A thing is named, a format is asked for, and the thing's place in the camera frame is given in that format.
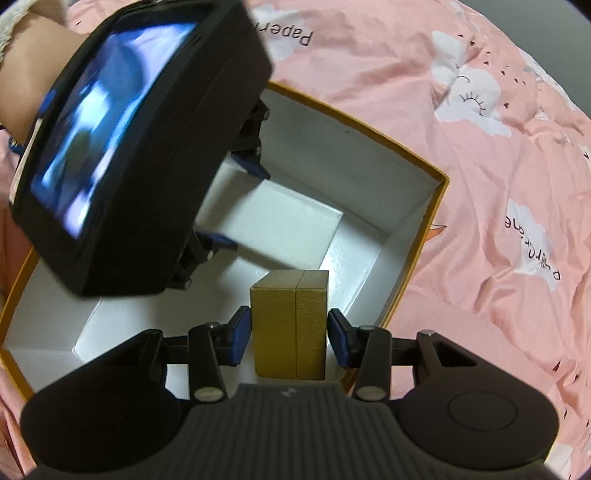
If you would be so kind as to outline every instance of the display screen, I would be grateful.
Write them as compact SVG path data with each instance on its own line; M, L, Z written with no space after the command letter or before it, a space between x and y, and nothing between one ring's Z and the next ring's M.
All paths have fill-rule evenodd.
M66 100L31 183L33 195L74 238L136 110L195 24L111 34Z

